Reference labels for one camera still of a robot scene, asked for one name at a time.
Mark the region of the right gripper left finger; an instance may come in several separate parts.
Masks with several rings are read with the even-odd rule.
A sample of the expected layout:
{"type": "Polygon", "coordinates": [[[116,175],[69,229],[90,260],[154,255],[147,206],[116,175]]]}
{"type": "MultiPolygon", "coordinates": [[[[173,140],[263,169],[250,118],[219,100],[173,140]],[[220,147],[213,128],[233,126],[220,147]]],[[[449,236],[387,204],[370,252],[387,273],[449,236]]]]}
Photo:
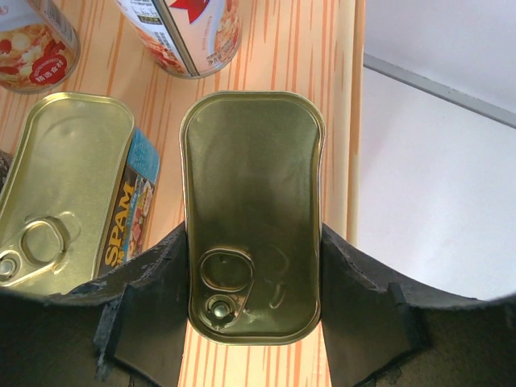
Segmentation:
{"type": "Polygon", "coordinates": [[[185,227],[66,294],[1,292],[4,386],[175,386],[188,303],[185,227]]]}

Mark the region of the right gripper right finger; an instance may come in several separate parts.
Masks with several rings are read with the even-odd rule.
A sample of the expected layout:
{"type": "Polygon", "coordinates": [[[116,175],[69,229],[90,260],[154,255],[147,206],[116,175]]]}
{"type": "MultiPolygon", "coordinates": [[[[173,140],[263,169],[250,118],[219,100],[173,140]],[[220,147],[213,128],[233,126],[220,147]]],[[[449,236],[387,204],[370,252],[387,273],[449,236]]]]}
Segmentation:
{"type": "Polygon", "coordinates": [[[322,229],[322,330],[334,386],[512,386],[515,297],[409,278],[322,229]]]}

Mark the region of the rectangular fish tin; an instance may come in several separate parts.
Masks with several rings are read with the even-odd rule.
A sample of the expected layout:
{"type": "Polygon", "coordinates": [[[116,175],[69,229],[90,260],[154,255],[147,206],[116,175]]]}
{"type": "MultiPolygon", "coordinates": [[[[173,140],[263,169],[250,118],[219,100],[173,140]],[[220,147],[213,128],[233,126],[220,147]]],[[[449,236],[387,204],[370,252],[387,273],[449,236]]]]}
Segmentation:
{"type": "Polygon", "coordinates": [[[1,195],[1,286],[68,293],[143,250],[160,156],[120,101],[59,92],[28,113],[1,195]]]}

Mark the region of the rectangular blue gold tin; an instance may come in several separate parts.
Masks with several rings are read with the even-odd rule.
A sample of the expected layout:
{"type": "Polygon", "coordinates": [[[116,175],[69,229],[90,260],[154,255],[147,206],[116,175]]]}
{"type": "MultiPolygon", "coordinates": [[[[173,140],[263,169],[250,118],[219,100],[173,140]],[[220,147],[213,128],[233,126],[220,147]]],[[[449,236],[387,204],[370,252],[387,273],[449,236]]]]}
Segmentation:
{"type": "Polygon", "coordinates": [[[189,320],[227,345],[286,345],[321,314],[325,123],[289,91],[224,91],[181,122],[189,320]]]}

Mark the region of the pink red porridge can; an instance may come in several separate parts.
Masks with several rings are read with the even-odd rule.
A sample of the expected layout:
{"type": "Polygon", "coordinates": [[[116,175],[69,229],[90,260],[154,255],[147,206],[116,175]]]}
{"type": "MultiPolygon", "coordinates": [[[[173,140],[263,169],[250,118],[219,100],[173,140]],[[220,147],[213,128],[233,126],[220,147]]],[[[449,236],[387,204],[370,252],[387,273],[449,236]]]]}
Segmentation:
{"type": "Polygon", "coordinates": [[[76,30],[53,1],[1,1],[1,87],[52,89],[71,75],[80,52],[76,30]]]}

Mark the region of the pink porridge can clear lid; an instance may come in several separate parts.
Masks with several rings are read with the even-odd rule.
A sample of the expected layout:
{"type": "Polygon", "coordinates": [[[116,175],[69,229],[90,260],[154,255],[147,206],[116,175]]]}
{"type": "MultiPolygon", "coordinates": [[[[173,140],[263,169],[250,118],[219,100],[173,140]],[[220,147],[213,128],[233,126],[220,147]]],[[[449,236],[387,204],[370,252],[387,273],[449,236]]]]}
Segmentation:
{"type": "Polygon", "coordinates": [[[166,72],[207,77],[237,53],[242,22],[233,0],[125,0],[117,5],[166,72]]]}

